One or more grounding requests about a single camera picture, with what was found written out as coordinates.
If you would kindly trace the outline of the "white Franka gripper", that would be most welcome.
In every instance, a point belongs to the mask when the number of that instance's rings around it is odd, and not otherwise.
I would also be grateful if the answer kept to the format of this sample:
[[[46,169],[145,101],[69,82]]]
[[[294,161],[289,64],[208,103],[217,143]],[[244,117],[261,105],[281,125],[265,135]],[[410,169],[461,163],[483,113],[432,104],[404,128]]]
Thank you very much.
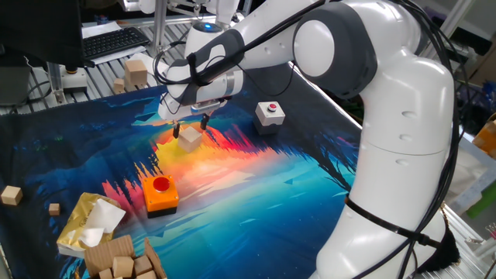
[[[206,130],[209,121],[208,114],[225,106],[227,102],[227,100],[209,100],[193,105],[179,105],[176,101],[172,101],[171,104],[167,104],[166,101],[161,101],[158,107],[158,114],[165,121],[178,120],[192,115],[203,114],[200,127],[202,130]],[[175,139],[179,137],[180,131],[181,124],[178,121],[174,121],[173,137]]]

